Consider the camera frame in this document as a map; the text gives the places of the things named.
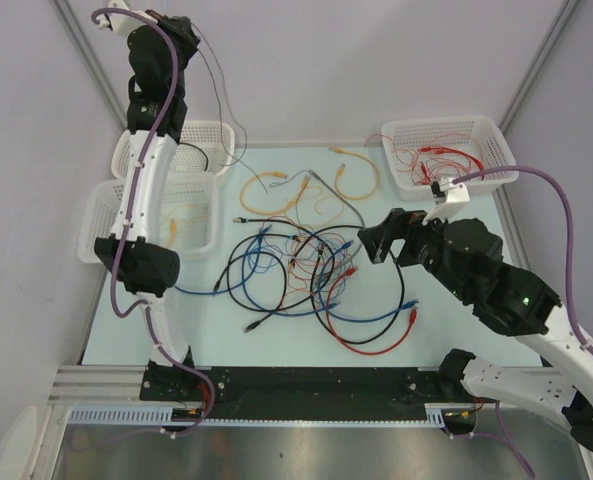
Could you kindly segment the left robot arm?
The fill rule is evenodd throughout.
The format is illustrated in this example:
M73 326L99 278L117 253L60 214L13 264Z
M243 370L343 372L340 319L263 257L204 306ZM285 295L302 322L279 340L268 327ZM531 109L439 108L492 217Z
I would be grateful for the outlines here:
M119 318L142 312L152 351L149 363L166 368L162 387L173 398L190 397L197 376L190 347L172 314L180 259L160 244L162 201L171 161L185 121L184 71L199 40L186 17L108 6L91 19L126 38L133 70L127 129L132 155L118 214L94 252L111 274L110 301Z

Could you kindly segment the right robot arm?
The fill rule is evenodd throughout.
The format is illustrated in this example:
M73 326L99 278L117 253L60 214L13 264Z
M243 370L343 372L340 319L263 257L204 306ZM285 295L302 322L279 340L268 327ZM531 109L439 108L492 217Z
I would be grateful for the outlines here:
M521 373L453 349L437 376L445 399L470 394L506 402L564 428L593 452L593 339L542 279L504 262L497 235L478 219L449 222L396 208L358 237L374 264L402 241L398 266L422 266L486 327L529 347L556 371Z

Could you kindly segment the white basket right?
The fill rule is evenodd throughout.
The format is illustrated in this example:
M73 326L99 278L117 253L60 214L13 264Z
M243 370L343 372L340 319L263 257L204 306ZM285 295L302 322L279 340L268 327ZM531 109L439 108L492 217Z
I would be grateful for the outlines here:
M472 195L491 193L518 178L513 171L490 171L516 161L496 123L483 115L390 121L379 138L400 196L407 201L430 199L430 184L442 177L485 171L467 182Z

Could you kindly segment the white basket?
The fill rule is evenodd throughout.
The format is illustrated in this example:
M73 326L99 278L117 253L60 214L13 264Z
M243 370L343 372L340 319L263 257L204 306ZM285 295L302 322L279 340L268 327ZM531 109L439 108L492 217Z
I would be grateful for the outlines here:
M219 121L186 120L168 175L207 172L222 187L233 164L234 152L235 136L230 125Z
M490 171L516 161L496 123L483 115L390 121L379 138L400 196L407 201L430 199L430 184L442 177L485 171L467 182L472 195L491 193L518 178L513 171Z

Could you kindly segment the white basket back left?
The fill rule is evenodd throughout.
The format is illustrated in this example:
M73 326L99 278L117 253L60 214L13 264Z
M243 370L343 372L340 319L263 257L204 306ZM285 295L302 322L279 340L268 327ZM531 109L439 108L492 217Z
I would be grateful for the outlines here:
M233 164L234 152L235 136L230 125L219 121L186 120L168 175L207 172L222 187Z

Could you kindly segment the translucent basket front left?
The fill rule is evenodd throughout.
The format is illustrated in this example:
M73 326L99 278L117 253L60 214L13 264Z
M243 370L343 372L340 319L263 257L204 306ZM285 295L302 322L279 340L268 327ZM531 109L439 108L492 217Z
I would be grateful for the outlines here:
M78 237L80 261L98 264L93 251L98 237L110 234L120 210L124 182L105 180L92 190ZM214 249L219 225L219 192L210 173L170 176L160 215L161 245L176 251L183 261L207 257Z

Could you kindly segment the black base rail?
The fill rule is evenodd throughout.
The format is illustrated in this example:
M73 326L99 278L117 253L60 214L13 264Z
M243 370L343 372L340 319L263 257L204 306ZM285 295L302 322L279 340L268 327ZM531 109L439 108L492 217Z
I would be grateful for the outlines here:
M474 411L490 399L460 386L451 367L202 367L149 362L139 398L184 406L220 421L375 423L422 420L430 403Z

